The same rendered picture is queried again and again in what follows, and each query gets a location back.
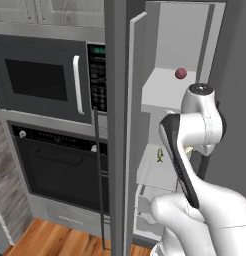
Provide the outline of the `grey fridge door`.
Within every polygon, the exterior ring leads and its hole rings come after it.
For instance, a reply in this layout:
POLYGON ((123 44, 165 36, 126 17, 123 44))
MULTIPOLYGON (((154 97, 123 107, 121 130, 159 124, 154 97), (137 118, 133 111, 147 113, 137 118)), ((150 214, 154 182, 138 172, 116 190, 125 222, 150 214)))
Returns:
POLYGON ((227 132, 210 158, 206 180, 246 197, 246 0, 227 0, 209 83, 227 132))

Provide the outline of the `white freezer shelf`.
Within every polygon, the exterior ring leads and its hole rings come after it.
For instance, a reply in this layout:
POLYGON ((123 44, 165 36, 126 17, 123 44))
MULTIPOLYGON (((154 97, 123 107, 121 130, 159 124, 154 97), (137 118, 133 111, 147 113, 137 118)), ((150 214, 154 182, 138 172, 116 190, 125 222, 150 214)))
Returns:
POLYGON ((146 146, 137 171, 137 182, 169 191, 176 189, 177 176, 164 146, 153 144, 146 146), (160 147, 164 154, 163 163, 157 162, 157 151, 160 147))
POLYGON ((179 110, 184 93, 195 78, 195 71, 188 71, 184 79, 178 79, 173 69, 155 68, 142 88, 142 110, 148 112, 155 107, 179 110))

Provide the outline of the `dark red round fruit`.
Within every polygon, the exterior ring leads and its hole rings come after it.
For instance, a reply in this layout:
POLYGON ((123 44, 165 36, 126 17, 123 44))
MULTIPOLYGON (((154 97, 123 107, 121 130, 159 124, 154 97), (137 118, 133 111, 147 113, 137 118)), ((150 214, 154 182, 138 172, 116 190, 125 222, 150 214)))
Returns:
POLYGON ((175 71, 175 77, 177 79, 184 79, 187 76, 187 70, 185 68, 178 68, 175 71))

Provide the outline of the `white freezer drawer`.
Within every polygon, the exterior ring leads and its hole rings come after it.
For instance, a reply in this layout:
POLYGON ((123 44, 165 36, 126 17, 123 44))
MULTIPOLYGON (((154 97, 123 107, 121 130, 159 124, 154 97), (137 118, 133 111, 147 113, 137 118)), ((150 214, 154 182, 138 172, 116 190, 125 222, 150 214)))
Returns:
POLYGON ((159 240, 162 236, 164 227, 151 216, 150 204, 154 197, 164 194, 171 194, 171 191, 138 185, 135 198, 135 230, 139 235, 154 240, 159 240))

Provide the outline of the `grey freezer door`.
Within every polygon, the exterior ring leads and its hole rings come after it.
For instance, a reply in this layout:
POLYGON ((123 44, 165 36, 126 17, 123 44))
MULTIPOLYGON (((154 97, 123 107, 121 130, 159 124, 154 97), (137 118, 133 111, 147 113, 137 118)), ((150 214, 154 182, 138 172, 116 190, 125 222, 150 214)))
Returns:
POLYGON ((105 0, 111 256, 124 255, 125 163, 130 20, 146 0, 105 0))

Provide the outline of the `grey microwave oven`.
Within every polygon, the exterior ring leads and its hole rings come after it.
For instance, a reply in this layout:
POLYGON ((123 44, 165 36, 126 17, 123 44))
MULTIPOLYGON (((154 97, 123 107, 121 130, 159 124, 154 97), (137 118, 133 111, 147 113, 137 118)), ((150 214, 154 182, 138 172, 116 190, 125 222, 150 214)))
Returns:
POLYGON ((107 111, 103 43, 0 35, 0 108, 89 124, 107 111), (73 57, 80 56, 77 109, 73 57))

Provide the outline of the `grey fridge freezer body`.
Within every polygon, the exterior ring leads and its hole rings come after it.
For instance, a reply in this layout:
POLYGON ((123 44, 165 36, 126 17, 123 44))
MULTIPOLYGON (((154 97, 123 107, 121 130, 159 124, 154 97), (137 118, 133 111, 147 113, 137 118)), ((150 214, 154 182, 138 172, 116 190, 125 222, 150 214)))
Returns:
POLYGON ((155 68, 195 71, 195 81, 210 76, 226 5, 212 2, 154 1, 132 30, 133 82, 131 134, 128 136, 129 170, 137 171, 148 144, 161 145, 159 121, 171 109, 142 110, 142 88, 155 68))

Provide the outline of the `black built-in oven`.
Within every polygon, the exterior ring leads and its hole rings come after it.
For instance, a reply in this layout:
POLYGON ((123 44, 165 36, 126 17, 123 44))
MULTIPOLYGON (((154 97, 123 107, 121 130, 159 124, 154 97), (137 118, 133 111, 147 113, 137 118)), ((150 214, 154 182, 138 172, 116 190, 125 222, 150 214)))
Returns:
MULTIPOLYGON (((97 152, 93 136, 10 121, 20 176, 35 217, 101 236, 97 152), (19 132, 26 132, 25 138, 19 132)), ((99 139, 104 232, 110 237, 107 141, 99 139)))

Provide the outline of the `pale upper cupboards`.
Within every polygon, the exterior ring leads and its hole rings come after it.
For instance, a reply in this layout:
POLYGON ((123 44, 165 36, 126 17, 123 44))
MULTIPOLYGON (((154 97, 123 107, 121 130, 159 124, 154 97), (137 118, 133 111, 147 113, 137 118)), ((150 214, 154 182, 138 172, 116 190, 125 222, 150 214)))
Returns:
POLYGON ((0 22, 104 27, 104 0, 0 0, 0 22))

